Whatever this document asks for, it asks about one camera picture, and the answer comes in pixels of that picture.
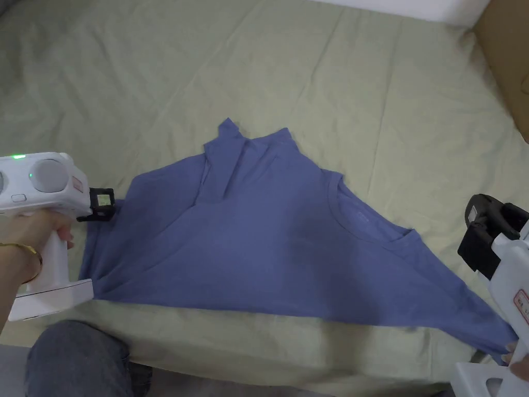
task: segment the human hand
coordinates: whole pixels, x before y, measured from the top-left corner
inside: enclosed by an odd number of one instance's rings
[[[56,231],[61,240],[67,241],[68,249],[70,249],[74,246],[71,242],[73,236],[70,226],[71,219],[66,215],[50,210],[38,210],[29,216],[19,215],[12,218],[0,241],[31,246],[42,253],[51,233]],[[38,274],[40,262],[36,256],[26,253],[26,257],[25,273],[33,276]]]
[[[529,354],[522,361],[513,363],[510,366],[510,371],[520,379],[529,382]]]
[[[514,350],[516,350],[517,345],[518,343],[507,345],[507,350],[509,351],[509,354],[503,356],[503,361],[505,361],[507,364],[510,364],[511,360],[513,359],[513,353]],[[509,369],[520,379],[529,382],[529,354],[525,356],[522,361],[513,363]]]

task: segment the gray circular button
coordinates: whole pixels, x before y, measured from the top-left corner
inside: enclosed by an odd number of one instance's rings
[[[30,181],[39,192],[55,193],[68,185],[66,167],[58,161],[47,159],[37,161],[30,170]]]

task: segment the sticker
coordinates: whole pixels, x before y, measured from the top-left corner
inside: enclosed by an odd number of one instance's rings
[[[529,296],[524,290],[519,290],[514,297],[514,304],[529,325]]]
[[[112,205],[112,202],[110,201],[110,196],[108,194],[98,194],[97,195],[97,203],[102,205]]]
[[[468,221],[469,222],[475,221],[477,216],[478,216],[478,210],[476,210],[476,207],[472,206],[468,214]]]
[[[83,189],[83,183],[80,180],[78,180],[75,176],[71,178],[71,181],[75,189],[79,190],[81,193],[85,192]]]

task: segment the brown box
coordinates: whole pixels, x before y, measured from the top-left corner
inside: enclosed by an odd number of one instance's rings
[[[529,0],[491,0],[474,32],[514,122],[529,143]]]

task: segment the light green bedsheet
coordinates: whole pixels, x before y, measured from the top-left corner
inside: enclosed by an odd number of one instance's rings
[[[26,0],[0,20],[0,48],[1,153],[67,152],[118,197],[200,153],[226,117],[249,137],[289,127],[487,300],[456,253],[465,205],[488,193],[529,208],[529,149],[460,29],[301,0]],[[339,396],[428,395],[473,354],[435,329],[98,301],[10,323],[0,342],[30,346],[60,318],[141,363]]]

